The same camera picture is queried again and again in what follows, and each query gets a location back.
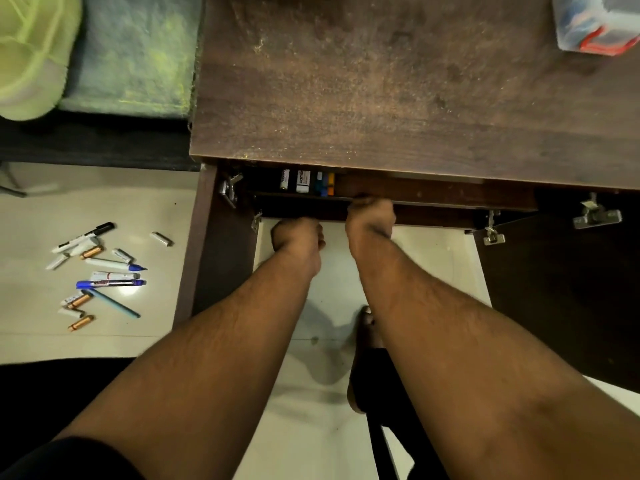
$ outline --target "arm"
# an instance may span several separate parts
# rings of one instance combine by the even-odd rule
[[[640,418],[517,323],[413,263],[389,239],[395,218],[390,201],[356,202],[349,246],[452,478],[638,478]]]
[[[320,270],[323,239],[312,219],[276,226],[274,256],[142,354],[59,438],[103,441],[147,480],[231,479]]]

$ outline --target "black marker cap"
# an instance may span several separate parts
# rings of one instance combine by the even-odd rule
[[[92,231],[92,233],[100,235],[104,234],[107,231],[110,231],[111,229],[116,229],[116,224],[114,224],[113,222],[105,222],[104,224],[100,224],[98,227],[96,227]]]

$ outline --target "bare foot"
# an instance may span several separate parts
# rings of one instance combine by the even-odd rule
[[[351,366],[352,372],[356,367],[358,359],[360,358],[364,350],[385,348],[382,337],[380,337],[380,334],[376,327],[376,319],[372,315],[370,307],[364,306],[362,308],[362,310],[360,311],[360,315],[358,316],[358,323],[356,327],[356,354],[353,358],[353,365]],[[364,414],[364,412],[359,409],[356,403],[356,398],[353,392],[351,381],[349,381],[349,387],[347,388],[347,400],[349,402],[349,405],[351,406],[351,409],[359,414]]]

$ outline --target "white marker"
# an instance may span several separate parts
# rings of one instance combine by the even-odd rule
[[[75,318],[82,318],[84,312],[81,310],[69,310],[68,308],[59,308],[58,313],[62,313],[63,315],[69,315]]]
[[[72,301],[75,301],[78,298],[82,298],[83,296],[84,296],[84,293],[82,291],[79,291],[78,293],[71,295],[69,298],[62,300],[60,302],[60,306],[68,305]]]
[[[106,271],[94,271],[91,273],[89,280],[137,280],[139,277],[140,275],[138,273],[107,273]]]
[[[153,237],[155,240],[162,242],[167,247],[173,245],[173,241],[171,239],[169,239],[168,237],[165,237],[159,232],[152,232],[150,236]]]
[[[66,261],[67,259],[69,259],[69,255],[67,253],[62,253],[60,254],[60,256],[53,259],[53,261],[51,261],[45,269],[47,271],[53,271],[55,268],[57,268],[62,263],[64,263],[64,261]]]
[[[85,241],[78,244],[75,248],[69,250],[69,256],[80,256],[80,254],[88,251],[89,249],[93,249],[96,246],[100,245],[100,241],[95,237],[90,237]]]
[[[132,255],[127,254],[121,249],[114,249],[111,252],[113,253],[114,256],[122,259],[123,261],[126,261],[127,263],[135,261],[135,258]]]
[[[71,249],[76,244],[83,242],[85,239],[89,239],[90,237],[97,237],[100,234],[104,234],[105,232],[110,231],[111,229],[115,229],[115,227],[116,227],[116,224],[114,224],[113,222],[105,222],[104,224],[99,225],[95,229],[89,232],[86,232],[82,235],[79,235],[75,239],[71,239],[71,241],[67,241],[67,242],[63,242],[62,244],[59,244],[58,246],[53,248],[51,252],[62,253],[68,249]]]
[[[109,259],[87,258],[85,263],[92,264],[94,266],[113,267],[116,269],[124,269],[125,271],[145,271],[147,268],[139,266],[137,264],[128,264],[121,261],[111,261]]]

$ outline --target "fist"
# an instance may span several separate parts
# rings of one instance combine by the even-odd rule
[[[313,276],[320,272],[320,250],[326,243],[318,220],[284,219],[271,229],[271,243],[274,251],[289,253],[300,260],[301,266],[308,266]]]
[[[349,206],[346,231],[351,252],[360,236],[368,230],[391,237],[396,223],[394,204],[389,199],[366,197],[355,199]]]

